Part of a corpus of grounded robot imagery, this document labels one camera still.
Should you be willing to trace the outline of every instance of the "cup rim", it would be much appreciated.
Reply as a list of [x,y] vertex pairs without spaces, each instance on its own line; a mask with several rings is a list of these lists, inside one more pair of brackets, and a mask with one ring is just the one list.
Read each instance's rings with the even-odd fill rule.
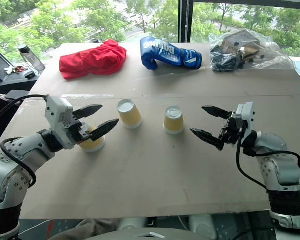
[[[180,116],[178,116],[178,117],[171,117],[171,116],[168,115],[168,110],[170,108],[173,108],[173,107],[178,108],[180,110]],[[172,119],[172,120],[176,120],[176,119],[182,118],[183,117],[183,112],[182,112],[181,107],[179,107],[178,105],[171,105],[171,106],[167,107],[166,110],[165,110],[165,117],[168,118],[168,119]]]
[[[132,104],[132,108],[127,110],[127,111],[122,111],[120,110],[120,106],[125,104],[125,103],[131,103]],[[117,109],[120,113],[128,113],[130,112],[132,109],[134,109],[135,107],[135,102],[132,100],[132,99],[129,99],[129,98],[125,98],[125,99],[122,99],[121,101],[118,102],[118,105],[117,105]]]

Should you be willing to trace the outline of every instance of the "white table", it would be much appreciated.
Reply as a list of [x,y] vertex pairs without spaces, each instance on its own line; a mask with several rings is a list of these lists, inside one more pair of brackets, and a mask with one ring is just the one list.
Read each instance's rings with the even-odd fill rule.
[[[294,70],[248,70],[215,73],[209,67],[209,46],[176,44],[202,53],[200,70],[159,64],[156,71],[141,63],[138,44],[127,49],[123,69],[110,76],[89,75],[65,81],[59,59],[49,65],[31,93],[63,96],[75,109],[90,104],[104,107],[86,122],[98,124],[119,117],[117,103],[131,98],[144,123],[129,130],[120,122],[106,136],[104,148],[85,153],[76,146],[63,150],[37,171],[37,184],[23,202],[24,219],[86,219],[150,217],[260,211],[270,207],[266,192],[244,178],[236,167],[236,150],[223,151],[200,141],[188,128],[219,135],[225,120],[201,109],[225,110],[254,102],[255,130],[283,137],[300,154],[300,78]],[[60,55],[97,46],[69,43]],[[165,109],[182,108],[183,134],[163,130]],[[48,127],[45,103],[26,101],[3,138],[21,137]],[[242,168],[262,181],[255,158],[241,155]]]

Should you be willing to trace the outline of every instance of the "tree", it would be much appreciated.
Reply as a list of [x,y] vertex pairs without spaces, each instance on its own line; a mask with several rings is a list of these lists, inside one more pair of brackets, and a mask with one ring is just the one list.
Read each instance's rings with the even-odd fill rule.
[[19,33],[0,24],[0,52],[11,61],[20,61],[18,53]]
[[40,57],[53,41],[47,37],[40,36],[39,32],[31,28],[21,28],[20,30],[8,29],[0,24],[0,52],[10,61],[22,63],[23,60],[18,51],[18,46],[26,44]]
[[219,3],[218,9],[222,11],[220,29],[219,29],[219,31],[221,32],[226,13],[230,12],[233,9],[233,5],[229,3]]
[[249,5],[241,19],[246,21],[244,26],[247,29],[260,32],[271,28],[277,14],[276,7]]
[[290,56],[300,57],[300,9],[281,8],[274,40]]
[[[135,25],[141,28],[144,33],[147,31],[148,20],[159,9],[161,0],[125,0],[126,12],[137,17]],[[156,21],[153,21],[153,28],[156,28]]]
[[64,43],[82,43],[84,41],[84,29],[75,28],[73,18],[65,9],[58,7],[57,0],[39,2],[39,13],[34,15],[31,28],[40,36],[53,41],[51,47],[58,48]]
[[125,17],[110,5],[108,0],[75,0],[72,7],[82,14],[83,25],[89,29],[91,38],[122,42],[124,30],[129,26]]
[[208,42],[210,34],[220,34],[211,20],[217,12],[212,4],[197,3],[193,6],[191,41],[193,43]]
[[0,23],[36,7],[39,0],[0,0]]
[[[209,34],[218,31],[211,20],[216,17],[212,4],[195,3],[193,7],[191,41],[195,43],[206,42]],[[151,33],[170,43],[178,42],[178,0],[167,0],[155,15],[158,26]]]
[[163,7],[155,14],[158,22],[151,33],[170,43],[178,42],[178,0],[166,0]]

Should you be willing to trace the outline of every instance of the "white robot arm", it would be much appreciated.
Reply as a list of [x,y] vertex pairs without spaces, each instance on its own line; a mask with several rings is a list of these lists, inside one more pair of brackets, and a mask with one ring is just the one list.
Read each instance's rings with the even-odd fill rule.
[[[300,156],[288,151],[285,141],[275,135],[253,130],[255,112],[253,102],[239,104],[228,112],[214,106],[202,107],[214,117],[227,120],[218,138],[201,129],[190,130],[201,140],[222,150],[225,144],[237,144],[236,163],[249,180],[263,187],[269,195],[270,217],[275,226],[300,230]],[[264,184],[247,175],[240,166],[240,150],[257,157]]]
[[73,111],[66,99],[45,96],[45,117],[50,129],[30,136],[10,138],[0,144],[0,239],[18,239],[18,222],[28,188],[36,183],[35,172],[56,152],[72,149],[88,139],[96,141],[110,132],[119,119],[107,121],[89,132],[81,118],[96,113],[102,105]]

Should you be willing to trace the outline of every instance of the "water bottle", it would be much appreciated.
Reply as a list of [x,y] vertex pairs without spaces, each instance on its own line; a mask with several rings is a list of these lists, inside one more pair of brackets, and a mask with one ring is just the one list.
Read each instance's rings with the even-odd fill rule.
[[42,73],[45,70],[45,65],[40,61],[40,59],[31,51],[31,49],[27,45],[20,45],[18,47],[18,50],[22,58],[26,61],[29,61],[39,73]]

